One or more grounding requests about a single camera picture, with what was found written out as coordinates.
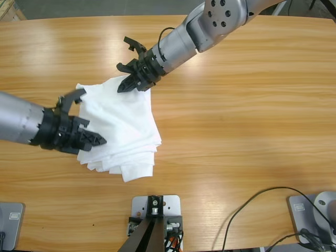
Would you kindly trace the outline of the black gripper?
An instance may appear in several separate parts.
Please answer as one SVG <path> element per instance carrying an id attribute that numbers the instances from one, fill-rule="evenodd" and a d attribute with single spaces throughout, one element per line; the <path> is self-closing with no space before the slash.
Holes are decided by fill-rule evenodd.
<path id="1" fill-rule="evenodd" d="M 81 128 L 88 124 L 88 120 L 70 116 L 59 109 L 45 108 L 43 120 L 38 124 L 37 134 L 30 140 L 30 145 L 78 154 L 80 150 L 89 152 L 93 147 L 106 144 L 106 139 L 100 134 Z"/>
<path id="2" fill-rule="evenodd" d="M 150 49 L 140 53 L 138 59 L 133 59 L 128 64 L 118 63 L 116 68 L 120 72 L 130 74 L 124 78 L 117 89 L 118 93 L 137 91 L 147 91 L 156 85 L 161 77 L 166 74 L 158 62 L 158 54 Z"/>

